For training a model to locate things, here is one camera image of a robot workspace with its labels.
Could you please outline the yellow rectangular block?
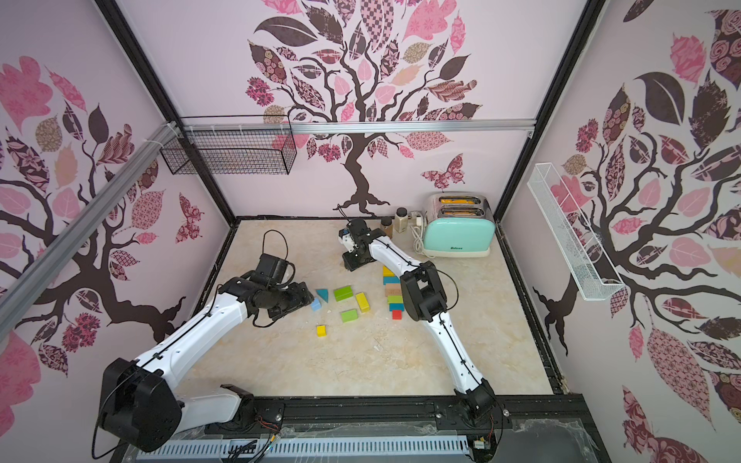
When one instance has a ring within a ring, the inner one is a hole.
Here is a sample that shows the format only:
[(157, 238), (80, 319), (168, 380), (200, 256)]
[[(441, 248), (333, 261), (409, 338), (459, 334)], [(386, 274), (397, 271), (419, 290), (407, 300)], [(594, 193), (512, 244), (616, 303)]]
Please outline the yellow rectangular block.
[(361, 311), (362, 314), (370, 312), (371, 305), (369, 302), (369, 299), (367, 295), (364, 292), (359, 292), (355, 294), (355, 300), (357, 302), (358, 308)]

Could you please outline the teal triangle block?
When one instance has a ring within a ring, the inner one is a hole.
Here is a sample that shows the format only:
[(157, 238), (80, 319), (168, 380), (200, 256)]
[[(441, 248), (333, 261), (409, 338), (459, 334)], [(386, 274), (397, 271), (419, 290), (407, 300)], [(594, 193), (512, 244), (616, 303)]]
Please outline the teal triangle block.
[(324, 303), (328, 303), (329, 302), (329, 291), (327, 289), (317, 289), (316, 290), (316, 295), (318, 295), (318, 297), (320, 297), (320, 299)]

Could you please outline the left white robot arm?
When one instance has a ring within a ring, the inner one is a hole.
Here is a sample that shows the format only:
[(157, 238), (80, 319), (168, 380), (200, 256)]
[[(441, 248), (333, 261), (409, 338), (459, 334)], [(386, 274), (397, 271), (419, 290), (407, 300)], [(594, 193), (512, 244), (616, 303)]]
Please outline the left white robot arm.
[(185, 325), (150, 350), (104, 371), (96, 430), (107, 431), (140, 451), (155, 451), (175, 434), (235, 420), (247, 392), (220, 387), (198, 397), (176, 394), (187, 372), (233, 328), (266, 311), (273, 321), (313, 304), (303, 283), (263, 285), (249, 274), (218, 287)]

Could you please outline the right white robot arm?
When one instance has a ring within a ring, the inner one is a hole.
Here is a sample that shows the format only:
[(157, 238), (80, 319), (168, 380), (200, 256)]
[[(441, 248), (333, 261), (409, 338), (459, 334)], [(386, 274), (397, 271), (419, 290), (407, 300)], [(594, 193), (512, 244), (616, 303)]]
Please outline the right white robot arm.
[(424, 324), (435, 339), (463, 410), (473, 422), (489, 415), (498, 404), (497, 397), (453, 327), (447, 293), (435, 264), (407, 255), (384, 231), (369, 229), (362, 219), (350, 221), (340, 229), (338, 237), (345, 247), (345, 269), (353, 272), (366, 264), (380, 262), (399, 279), (404, 310), (412, 320)]

